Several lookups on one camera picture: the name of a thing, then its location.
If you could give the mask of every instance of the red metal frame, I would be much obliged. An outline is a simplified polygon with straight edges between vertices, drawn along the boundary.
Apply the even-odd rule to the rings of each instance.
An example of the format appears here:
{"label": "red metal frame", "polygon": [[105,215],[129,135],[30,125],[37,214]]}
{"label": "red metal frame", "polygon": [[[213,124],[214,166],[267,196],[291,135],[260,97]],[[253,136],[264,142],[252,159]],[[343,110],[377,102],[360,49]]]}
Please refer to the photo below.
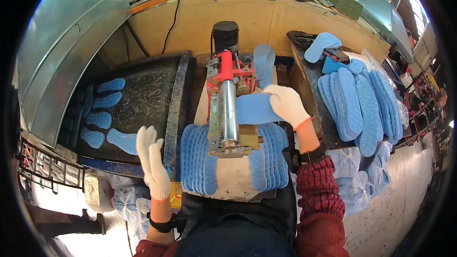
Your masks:
{"label": "red metal frame", "polygon": [[248,86],[251,85],[252,83],[252,75],[255,74],[254,67],[252,66],[252,63],[249,64],[248,71],[243,70],[246,66],[238,60],[240,68],[237,68],[237,63],[235,60],[232,59],[232,52],[230,50],[223,51],[219,54],[213,55],[213,58],[215,57],[220,57],[221,59],[221,64],[219,67],[219,74],[214,76],[212,79],[208,79],[207,82],[207,94],[208,94],[208,117],[209,117],[209,108],[210,108],[210,98],[212,94],[220,94],[220,83],[224,81],[233,81],[234,77],[239,77],[240,79],[243,79],[245,77],[246,84]]}

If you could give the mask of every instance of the concrete floor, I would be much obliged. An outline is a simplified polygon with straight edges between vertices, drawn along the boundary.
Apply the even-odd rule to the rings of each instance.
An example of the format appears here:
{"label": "concrete floor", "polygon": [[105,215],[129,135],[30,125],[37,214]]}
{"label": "concrete floor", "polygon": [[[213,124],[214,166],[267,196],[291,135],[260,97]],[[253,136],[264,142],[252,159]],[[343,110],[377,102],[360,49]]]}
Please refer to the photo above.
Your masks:
{"label": "concrete floor", "polygon": [[[359,214],[346,216],[345,249],[352,257],[390,256],[416,220],[417,212],[426,194],[432,176],[433,149],[422,149],[419,142],[397,149],[387,163],[392,178],[386,193],[375,197],[368,208]],[[48,188],[33,184],[32,194],[40,207],[69,214],[81,215],[89,208],[81,190],[58,186],[58,195]],[[88,210],[92,219],[95,213]],[[103,214],[106,235],[67,234],[59,239],[74,257],[130,256],[125,221],[116,211]],[[133,253],[138,240],[134,238],[135,224],[129,223],[129,236]]]}

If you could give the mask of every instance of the smartphone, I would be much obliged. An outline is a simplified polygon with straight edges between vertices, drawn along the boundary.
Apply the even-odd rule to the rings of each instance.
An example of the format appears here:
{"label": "smartphone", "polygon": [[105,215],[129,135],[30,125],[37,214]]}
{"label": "smartphone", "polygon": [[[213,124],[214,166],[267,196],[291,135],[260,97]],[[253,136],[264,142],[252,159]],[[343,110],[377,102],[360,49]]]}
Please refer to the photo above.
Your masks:
{"label": "smartphone", "polygon": [[340,51],[339,49],[323,49],[323,53],[324,55],[329,56],[335,61],[349,63],[349,56]]}

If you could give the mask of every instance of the black wrist strap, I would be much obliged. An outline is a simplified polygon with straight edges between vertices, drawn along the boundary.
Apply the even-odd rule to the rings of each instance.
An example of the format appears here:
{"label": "black wrist strap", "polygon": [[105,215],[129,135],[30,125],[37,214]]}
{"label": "black wrist strap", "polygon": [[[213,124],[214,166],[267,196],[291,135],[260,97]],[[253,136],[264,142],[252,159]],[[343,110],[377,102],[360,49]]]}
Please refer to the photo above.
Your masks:
{"label": "black wrist strap", "polygon": [[146,217],[149,218],[149,223],[152,225],[152,227],[154,227],[155,229],[157,229],[158,232],[161,233],[168,233],[177,225],[176,214],[172,214],[171,219],[165,223],[153,222],[151,219],[151,212],[148,212],[146,214]]}

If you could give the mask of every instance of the metal hood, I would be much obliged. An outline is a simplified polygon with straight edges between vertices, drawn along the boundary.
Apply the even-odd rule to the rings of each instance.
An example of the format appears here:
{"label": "metal hood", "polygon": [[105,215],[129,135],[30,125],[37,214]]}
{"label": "metal hood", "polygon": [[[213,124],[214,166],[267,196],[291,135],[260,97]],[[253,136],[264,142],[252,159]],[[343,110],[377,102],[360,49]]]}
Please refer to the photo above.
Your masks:
{"label": "metal hood", "polygon": [[383,36],[392,47],[413,63],[413,51],[406,28],[397,10],[385,0],[359,0],[363,4],[362,17]]}
{"label": "metal hood", "polygon": [[128,0],[42,0],[16,58],[24,130],[55,147],[67,104],[101,45],[130,16]]}

